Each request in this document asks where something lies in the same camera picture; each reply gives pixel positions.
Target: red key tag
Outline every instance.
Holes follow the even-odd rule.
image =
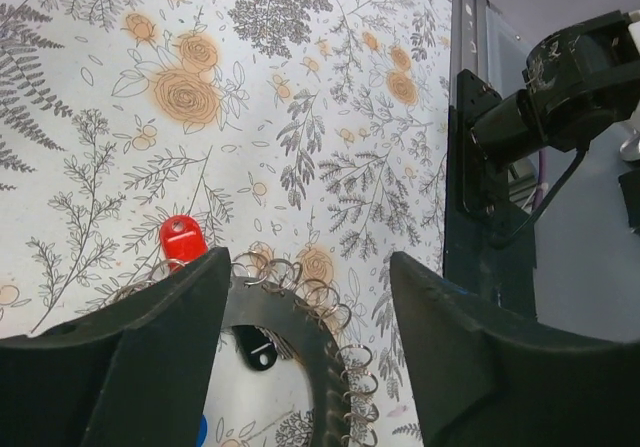
[[[198,222],[188,215],[169,217],[160,226],[159,235],[167,259],[189,263],[209,250]],[[175,272],[180,265],[170,264],[169,268]]]

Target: fern leaf print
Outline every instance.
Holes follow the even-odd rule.
[[[421,445],[390,259],[442,268],[451,13],[451,0],[0,0],[0,338],[144,299],[173,275],[162,226],[187,215],[235,274],[272,266],[308,302],[327,286],[336,307],[309,328],[333,335],[353,394],[323,412],[306,366],[256,376],[223,332],[199,444],[306,447],[323,424],[345,445]],[[350,428],[331,420],[349,409]]]

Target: black key tag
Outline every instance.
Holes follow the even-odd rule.
[[[231,328],[247,365],[253,370],[269,370],[276,363],[278,352],[273,342],[250,325]]]

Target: black bracket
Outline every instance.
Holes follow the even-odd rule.
[[[528,218],[509,202],[507,172],[486,162],[474,143],[476,119],[501,102],[469,71],[458,74],[458,108],[449,110],[444,277],[505,309],[534,318],[535,238],[528,229],[512,245],[489,245],[494,232]]]
[[[471,217],[496,232],[508,231],[509,181],[506,169],[498,170],[475,142],[473,127],[502,97],[468,70],[458,75],[457,138],[461,207]]]
[[[193,447],[231,261],[213,249],[35,338],[0,341],[0,445]]]

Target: metal key ring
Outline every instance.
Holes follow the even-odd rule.
[[[325,307],[323,304],[324,302],[329,298],[329,295],[327,295],[327,297],[325,299],[323,299],[319,304],[315,304],[312,305],[309,301],[311,300],[311,296],[313,294],[316,293],[316,290],[321,289],[322,287],[318,287],[317,289],[311,290],[309,292],[307,292],[307,295],[304,296],[304,298],[302,300],[304,300],[313,310],[309,311],[309,315],[311,317],[313,317],[314,319],[318,319],[318,320],[324,320],[327,319],[329,317],[331,317],[337,310],[338,310],[338,306],[340,305],[340,294],[338,293],[338,291],[336,289],[334,289],[333,287],[331,287],[330,285],[328,285],[325,290],[327,291],[332,291],[336,298],[336,302],[332,304],[331,308]],[[320,315],[316,315],[318,314],[318,310],[320,309],[326,309],[324,311],[324,313],[320,314]]]
[[[367,423],[367,422],[368,423],[374,423],[375,421],[377,421],[380,418],[380,410],[378,409],[378,406],[371,399],[371,396],[365,395],[365,394],[363,394],[361,392],[356,392],[356,391],[353,391],[353,390],[349,390],[349,391],[345,392],[342,395],[342,400],[344,400],[346,402],[347,396],[351,397],[351,406],[352,407],[355,405],[354,402],[353,402],[353,398],[356,398],[358,400],[361,400],[365,404],[367,404],[371,408],[371,410],[373,411],[373,415],[370,416],[370,417],[362,415],[362,414],[359,414],[357,412],[354,413],[354,415],[357,415],[362,419],[362,423]]]
[[[284,292],[286,289],[283,289],[282,287],[280,287],[278,284],[274,283],[274,282],[263,282],[261,287],[266,291],[269,292],[270,294],[281,294],[282,292]]]
[[[363,362],[361,365],[359,365],[357,368],[354,369],[349,369],[347,368],[347,370],[357,370],[357,369],[366,369],[367,367],[369,367],[369,365],[371,364],[371,362],[373,362],[373,352],[371,351],[371,349],[369,347],[367,347],[366,345],[362,345],[362,344],[349,344],[349,345],[345,345],[344,347],[341,347],[338,352],[336,352],[336,357],[338,355],[343,355],[343,351],[345,350],[364,350],[365,352],[367,352],[369,354],[369,360],[367,360],[366,362]]]
[[[300,290],[302,287],[304,287],[305,285],[310,284],[312,282],[315,282],[317,284],[321,284],[319,287],[329,287],[329,284],[327,284],[322,279],[304,279],[302,282],[300,282],[298,285],[296,285],[295,289],[293,289],[292,292],[294,294],[297,294],[298,290]]]
[[[300,262],[294,262],[292,265],[294,269],[297,269],[297,273],[295,276],[295,284],[297,285],[302,278],[302,271],[304,270],[304,266]]]
[[[293,272],[294,274],[295,274],[296,269],[294,267],[294,264],[292,264],[291,262],[289,262],[286,259],[273,259],[273,260],[269,261],[269,265],[271,267],[274,267],[274,266],[276,266],[278,264],[284,264],[287,267],[287,270],[286,270],[286,272],[284,273],[284,275],[282,276],[281,279],[277,279],[276,278],[278,288],[276,288],[276,289],[274,289],[274,288],[265,288],[265,290],[267,292],[270,292],[272,294],[279,294],[283,290],[288,290],[292,285],[295,285],[297,283],[297,278],[294,277],[292,280],[289,281],[289,283],[287,285],[282,285],[283,282],[287,279],[287,275],[290,272],[289,269],[291,269],[291,272]],[[273,274],[274,271],[275,271],[275,269],[273,269],[273,268],[270,269],[270,270],[271,271],[269,272],[269,275]]]
[[[149,271],[148,277],[149,280],[153,280],[153,276],[155,275],[155,273],[161,269],[164,266],[170,266],[172,264],[178,265],[180,267],[184,267],[185,265],[187,265],[187,262],[183,262],[182,260],[178,260],[178,259],[165,259],[162,260],[160,262],[158,262],[156,265],[154,265],[151,270]]]
[[[373,380],[373,382],[376,384],[375,387],[371,390],[354,390],[354,392],[358,392],[359,394],[362,395],[373,395],[378,391],[378,387],[380,387],[380,382],[378,382],[378,378],[373,375],[371,372],[369,372],[368,370],[359,370],[359,369],[346,369],[344,372],[342,372],[342,374],[340,374],[340,378],[342,379],[342,381],[347,381],[347,379],[345,379],[345,374],[357,374],[357,375],[361,375],[363,377],[369,377],[371,380]]]
[[[307,292],[307,293],[305,294],[305,296],[302,298],[302,300],[303,300],[304,302],[306,302],[306,303],[307,303],[307,305],[310,307],[310,309],[306,309],[306,310],[308,310],[309,312],[312,312],[312,310],[313,310],[313,312],[315,312],[315,309],[317,309],[317,308],[319,308],[319,307],[324,307],[323,303],[324,303],[324,302],[329,298],[329,295],[328,295],[328,294],[327,294],[327,297],[326,297],[325,299],[323,299],[321,302],[316,303],[316,304],[314,304],[314,305],[312,305],[312,304],[310,303],[311,297],[316,293],[316,291],[318,291],[318,290],[320,290],[320,289],[323,289],[323,290],[326,290],[326,291],[332,291],[332,292],[335,294],[335,296],[336,296],[336,297],[335,297],[335,303],[333,303],[333,308],[331,309],[331,314],[333,314],[333,313],[336,311],[336,308],[335,308],[335,307],[336,307],[336,305],[338,305],[338,304],[340,303],[340,294],[338,293],[338,291],[337,291],[336,289],[334,289],[334,288],[333,288],[333,287],[331,287],[330,285],[327,285],[326,283],[324,284],[324,287],[316,287],[315,289],[310,290],[310,291],[309,291],[309,292]],[[300,305],[300,303],[299,303],[299,302],[297,302],[297,303],[298,303],[298,307],[305,308],[304,306]],[[316,317],[316,316],[315,316],[315,315],[313,315],[313,314],[310,314],[310,315],[311,315],[312,317],[316,318],[316,319],[318,319],[318,318],[326,318],[326,317],[328,317],[328,316],[329,316],[329,315],[327,315],[326,317]]]
[[[234,272],[234,267],[241,267],[244,270],[245,275],[237,275]],[[235,279],[236,277],[251,277],[251,273],[249,272],[249,269],[247,269],[246,265],[240,262],[231,262],[231,278]]]
[[[347,318],[346,318],[346,320],[342,323],[342,325],[341,325],[339,328],[337,328],[337,329],[335,330],[335,332],[333,332],[333,334],[334,334],[334,335],[335,335],[335,334],[339,334],[339,333],[343,332],[343,331],[344,331],[344,329],[346,329],[346,328],[347,328],[347,326],[348,326],[348,325],[349,325],[349,323],[351,322],[351,318],[353,317],[353,313],[351,312],[351,308],[350,308],[347,304],[337,304],[337,305],[336,305],[336,307],[337,307],[336,312],[337,312],[338,310],[340,310],[340,307],[344,307],[344,308],[346,308],[346,310],[347,310]]]
[[[342,445],[344,447],[349,445],[350,441],[354,441],[356,442],[360,447],[376,447],[378,445],[378,435],[376,434],[376,431],[373,430],[373,427],[371,427],[370,424],[364,424],[365,428],[369,431],[369,433],[371,434],[371,438],[373,439],[373,444],[364,444],[361,441],[359,441],[358,439],[354,439],[353,437],[351,437],[351,435],[343,435],[342,438],[340,439],[340,442],[342,443]]]
[[[236,255],[231,260],[232,265],[239,263],[238,259],[241,259],[242,257],[247,257],[247,256],[248,257],[257,257],[258,259],[260,259],[262,261],[262,263],[265,266],[269,265],[269,259],[267,259],[264,255],[262,255],[262,254],[260,254],[258,252],[255,252],[253,250],[248,250],[247,252],[242,252],[242,253]],[[245,270],[247,270],[247,273],[249,272],[248,269],[247,269],[247,266],[245,266],[243,264],[240,264],[240,265],[242,265],[245,268]],[[261,274],[263,269],[264,268],[259,269],[258,274]],[[248,281],[247,280],[247,281],[245,281],[244,285],[246,285],[247,287],[251,287],[252,285],[260,285],[260,284],[262,284],[264,281],[266,281],[269,278],[269,275],[271,275],[271,269],[269,269],[267,271],[266,275],[262,275],[257,280],[252,280],[252,281]]]
[[[113,299],[111,300],[111,303],[115,303],[118,302],[126,297],[129,297],[131,294],[133,294],[136,290],[143,290],[146,289],[147,287],[152,286],[153,284],[155,284],[155,282],[153,280],[141,280],[140,282],[136,282],[135,284],[129,284],[129,285],[125,285],[124,287],[120,287],[117,291],[116,291],[116,295],[113,296]]]

